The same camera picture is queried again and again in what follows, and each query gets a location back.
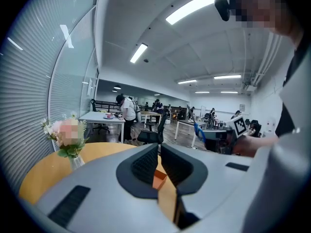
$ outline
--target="desk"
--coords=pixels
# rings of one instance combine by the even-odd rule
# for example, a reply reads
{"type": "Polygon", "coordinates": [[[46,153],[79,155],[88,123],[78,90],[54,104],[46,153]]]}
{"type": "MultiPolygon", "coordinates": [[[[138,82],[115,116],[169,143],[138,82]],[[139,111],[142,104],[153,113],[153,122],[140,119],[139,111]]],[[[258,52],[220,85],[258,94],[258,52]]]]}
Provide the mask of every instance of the desk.
{"type": "Polygon", "coordinates": [[[79,120],[85,120],[87,123],[121,124],[121,143],[123,143],[125,120],[119,120],[115,116],[113,119],[104,119],[105,116],[107,116],[106,113],[91,111],[80,117],[79,120]]]}
{"type": "Polygon", "coordinates": [[[144,128],[146,128],[147,116],[150,116],[150,122],[151,122],[152,116],[160,116],[159,124],[161,122],[162,114],[160,113],[152,112],[152,111],[141,111],[140,114],[145,116],[144,128]]]}
{"type": "MultiPolygon", "coordinates": [[[[184,125],[188,125],[190,126],[189,127],[189,131],[192,129],[192,127],[194,128],[194,123],[193,122],[189,122],[188,120],[178,120],[177,121],[177,127],[176,127],[176,133],[175,133],[175,140],[177,139],[177,135],[178,135],[178,129],[179,129],[179,124],[184,124],[184,125]]],[[[199,127],[203,127],[205,126],[205,129],[207,127],[207,122],[197,122],[197,124],[199,125],[199,127]]],[[[192,143],[191,143],[191,147],[193,148],[194,146],[194,142],[195,142],[195,138],[196,138],[196,135],[195,135],[195,131],[193,133],[193,140],[192,140],[192,143]]]]}
{"type": "MultiPolygon", "coordinates": [[[[80,155],[84,162],[87,163],[131,148],[135,148],[135,146],[110,142],[87,143],[81,150],[80,155]]],[[[161,165],[160,156],[158,156],[156,169],[166,173],[161,165]]],[[[71,174],[71,168],[68,158],[60,157],[57,152],[54,152],[40,160],[27,173],[19,189],[19,197],[31,204],[35,204],[47,190],[69,174],[71,174]]],[[[158,204],[162,212],[171,221],[173,221],[174,217],[175,201],[176,189],[172,181],[167,177],[158,192],[158,204]]]]}

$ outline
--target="wooden floor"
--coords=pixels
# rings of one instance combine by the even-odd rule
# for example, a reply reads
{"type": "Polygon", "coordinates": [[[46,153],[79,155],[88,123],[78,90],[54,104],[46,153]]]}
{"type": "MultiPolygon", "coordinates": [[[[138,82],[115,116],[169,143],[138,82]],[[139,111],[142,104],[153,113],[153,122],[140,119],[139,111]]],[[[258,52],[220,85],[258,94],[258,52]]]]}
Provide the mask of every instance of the wooden floor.
{"type": "MultiPolygon", "coordinates": [[[[132,138],[137,138],[140,130],[143,129],[144,124],[143,123],[136,123],[134,126],[132,126],[131,130],[131,136],[132,138]]],[[[189,126],[179,124],[179,130],[178,130],[178,136],[175,140],[175,133],[176,133],[176,126],[177,123],[171,122],[170,124],[165,124],[164,126],[164,143],[175,143],[184,147],[191,148],[191,143],[193,139],[194,134],[194,128],[192,127],[189,131],[189,126]]],[[[118,137],[121,128],[116,125],[109,125],[110,133],[106,130],[100,130],[98,134],[98,130],[94,130],[94,133],[91,133],[88,143],[90,142],[118,142],[118,137]]],[[[157,131],[157,127],[152,127],[153,131],[157,131]]],[[[129,144],[134,146],[141,146],[143,145],[142,142],[139,141],[131,141],[129,144]]],[[[199,150],[206,150],[204,143],[200,142],[198,138],[195,139],[194,147],[199,150]]]]}

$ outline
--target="fluorescent light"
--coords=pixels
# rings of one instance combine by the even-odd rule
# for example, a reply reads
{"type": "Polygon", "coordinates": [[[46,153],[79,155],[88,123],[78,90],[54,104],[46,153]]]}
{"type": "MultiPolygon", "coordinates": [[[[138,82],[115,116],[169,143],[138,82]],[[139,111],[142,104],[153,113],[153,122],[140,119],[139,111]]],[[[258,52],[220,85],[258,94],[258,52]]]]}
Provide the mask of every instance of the fluorescent light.
{"type": "Polygon", "coordinates": [[[145,52],[145,50],[147,49],[147,47],[148,47],[147,45],[145,45],[145,44],[142,43],[142,44],[139,46],[139,48],[137,49],[137,51],[134,53],[134,55],[133,55],[132,59],[130,60],[130,62],[135,63],[136,60],[138,60],[138,58],[142,55],[142,53],[145,52]]]}
{"type": "Polygon", "coordinates": [[[226,76],[218,76],[214,77],[216,80],[221,80],[221,79],[239,79],[241,75],[226,75],[226,76]]]}
{"type": "Polygon", "coordinates": [[[23,50],[18,44],[16,44],[10,37],[8,37],[9,42],[11,42],[15,47],[17,47],[19,50],[23,50]]]}
{"type": "Polygon", "coordinates": [[[61,25],[60,25],[60,28],[61,28],[61,30],[63,31],[64,38],[65,38],[65,40],[66,40],[66,42],[67,42],[68,47],[69,47],[70,49],[73,49],[74,47],[73,47],[73,45],[72,45],[71,37],[70,37],[70,35],[69,35],[67,26],[61,24],[61,25]]]}
{"type": "Polygon", "coordinates": [[[186,17],[187,15],[191,14],[192,12],[201,9],[205,6],[213,4],[215,0],[192,0],[188,2],[174,13],[172,13],[166,20],[173,25],[174,23],[178,22],[180,19],[186,17]]]}
{"type": "Polygon", "coordinates": [[[192,83],[192,82],[196,82],[196,80],[188,80],[188,81],[182,81],[182,82],[178,82],[178,83],[182,84],[182,83],[192,83]]]}

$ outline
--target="flower vase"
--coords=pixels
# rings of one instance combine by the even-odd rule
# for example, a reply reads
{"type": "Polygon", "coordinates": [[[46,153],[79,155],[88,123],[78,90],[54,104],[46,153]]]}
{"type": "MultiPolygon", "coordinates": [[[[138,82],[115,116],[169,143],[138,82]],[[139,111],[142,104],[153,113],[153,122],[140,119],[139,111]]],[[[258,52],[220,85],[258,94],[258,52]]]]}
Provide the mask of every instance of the flower vase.
{"type": "Polygon", "coordinates": [[[83,166],[85,163],[80,155],[78,155],[76,158],[69,158],[71,170],[74,171],[77,168],[83,166]]]}

